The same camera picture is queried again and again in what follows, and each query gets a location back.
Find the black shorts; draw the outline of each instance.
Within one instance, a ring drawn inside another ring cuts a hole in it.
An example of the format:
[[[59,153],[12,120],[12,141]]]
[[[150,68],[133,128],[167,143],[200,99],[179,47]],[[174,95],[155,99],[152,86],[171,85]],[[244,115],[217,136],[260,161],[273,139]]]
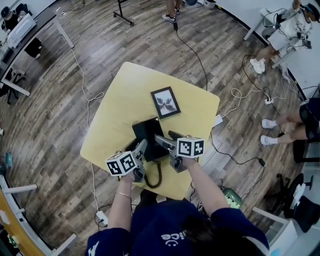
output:
[[[308,103],[303,104],[300,107],[300,117],[305,125],[305,133],[308,140],[319,140],[319,122],[316,120],[313,114],[311,114],[310,110],[308,109]]]

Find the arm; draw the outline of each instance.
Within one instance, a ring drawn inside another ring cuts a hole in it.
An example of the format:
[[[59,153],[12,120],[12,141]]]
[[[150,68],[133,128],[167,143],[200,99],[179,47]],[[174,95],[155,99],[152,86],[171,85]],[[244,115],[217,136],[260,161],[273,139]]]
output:
[[[126,175],[121,178],[112,203],[108,229],[122,228],[130,232],[131,227],[131,186],[133,179]]]
[[[183,164],[188,168],[196,191],[209,216],[216,210],[229,208],[225,195],[195,159],[184,157]]]
[[[301,4],[301,0],[293,0],[292,8],[294,10],[297,10],[297,9],[299,9],[300,4]]]

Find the bracelet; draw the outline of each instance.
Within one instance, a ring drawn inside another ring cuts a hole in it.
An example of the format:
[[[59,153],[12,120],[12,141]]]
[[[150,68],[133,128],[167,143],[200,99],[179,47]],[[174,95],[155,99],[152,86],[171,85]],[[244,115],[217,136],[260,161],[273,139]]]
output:
[[[129,198],[131,200],[131,196],[127,195],[127,194],[124,194],[124,193],[121,193],[121,192],[118,192],[117,194],[119,195],[122,195],[122,196],[125,196],[127,198]]]

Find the navy shirt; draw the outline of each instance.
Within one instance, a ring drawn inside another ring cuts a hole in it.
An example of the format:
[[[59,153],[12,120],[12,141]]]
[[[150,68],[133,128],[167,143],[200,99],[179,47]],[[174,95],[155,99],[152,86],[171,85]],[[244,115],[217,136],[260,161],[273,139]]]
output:
[[[191,256],[191,246],[181,228],[190,216],[204,218],[187,201],[164,201],[137,209],[131,222],[131,231],[111,228],[89,237],[86,256]],[[222,208],[211,215],[218,228],[239,232],[265,254],[269,244],[265,234],[246,219],[238,209]]]

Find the person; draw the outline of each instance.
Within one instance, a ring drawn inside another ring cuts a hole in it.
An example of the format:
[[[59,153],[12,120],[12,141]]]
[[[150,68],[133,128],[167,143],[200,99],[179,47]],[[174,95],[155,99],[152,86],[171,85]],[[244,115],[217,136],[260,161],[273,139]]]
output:
[[[174,0],[165,0],[165,3],[168,14],[162,15],[162,19],[164,19],[167,22],[175,23],[176,15],[180,14],[182,0],[176,0],[175,3]]]
[[[293,0],[292,7],[281,15],[284,21],[280,21],[280,27],[268,38],[270,45],[262,49],[256,58],[250,60],[257,74],[262,74],[266,70],[265,63],[273,56],[283,51],[286,54],[290,46],[292,48],[297,46],[300,41],[298,33],[309,35],[312,30],[312,22],[319,22],[320,14],[313,4],[300,6],[300,0]]]
[[[261,125],[264,129],[272,129],[277,125],[287,123],[300,124],[293,132],[281,137],[272,138],[265,135],[260,137],[262,145],[288,144],[295,140],[320,139],[320,98],[310,98],[309,102],[300,106],[299,111],[288,112],[276,120],[263,119]]]
[[[143,190],[131,213],[133,178],[121,178],[108,216],[107,229],[88,238],[86,256],[264,256],[264,233],[224,194],[195,159],[183,158],[210,219],[184,200],[157,203],[157,194]]]
[[[12,31],[18,25],[18,15],[14,14],[8,6],[4,7],[1,11],[1,17],[4,21],[4,26],[1,25],[2,30],[5,32],[7,30]],[[29,54],[31,57],[38,59],[40,55],[40,51],[42,49],[41,42],[35,38],[29,43],[29,45],[25,48],[25,52]]]

